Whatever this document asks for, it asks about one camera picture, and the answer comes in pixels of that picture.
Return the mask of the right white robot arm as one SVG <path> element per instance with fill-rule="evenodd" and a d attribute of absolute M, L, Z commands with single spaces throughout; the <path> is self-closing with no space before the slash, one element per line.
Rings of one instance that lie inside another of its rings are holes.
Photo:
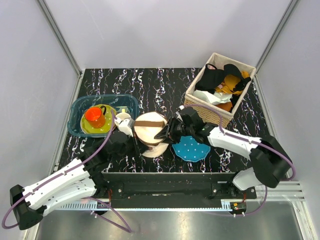
<path fill-rule="evenodd" d="M 230 197 L 239 198 L 245 190 L 260 185 L 274 189 L 286 179 L 288 171 L 296 174 L 292 160 L 275 137 L 251 137 L 226 130 L 204 122 L 194 108 L 193 104 L 180 106 L 155 139 L 178 144 L 181 137 L 191 136 L 199 144 L 226 149 L 250 160 L 251 167 L 236 173 L 227 185 Z"/>

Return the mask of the cream round laundry bag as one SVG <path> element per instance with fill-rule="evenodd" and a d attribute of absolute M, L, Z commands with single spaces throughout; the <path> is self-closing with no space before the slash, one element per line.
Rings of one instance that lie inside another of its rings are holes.
<path fill-rule="evenodd" d="M 168 123 L 167 119 L 156 111 L 147 112 L 138 116 L 134 122 L 134 132 L 138 139 L 147 146 L 142 155 L 146 158 L 156 158 L 162 155 L 169 144 L 164 140 L 155 139 L 155 136 Z"/>

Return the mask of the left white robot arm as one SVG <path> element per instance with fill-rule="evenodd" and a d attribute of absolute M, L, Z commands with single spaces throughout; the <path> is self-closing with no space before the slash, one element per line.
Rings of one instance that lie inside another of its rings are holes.
<path fill-rule="evenodd" d="M 19 184 L 10 191 L 10 211 L 16 226 L 27 230 L 57 208 L 83 198 L 103 198 L 110 194 L 102 171 L 110 161 L 128 154 L 140 156 L 148 150 L 137 136 L 115 130 L 48 177 L 29 186 Z"/>

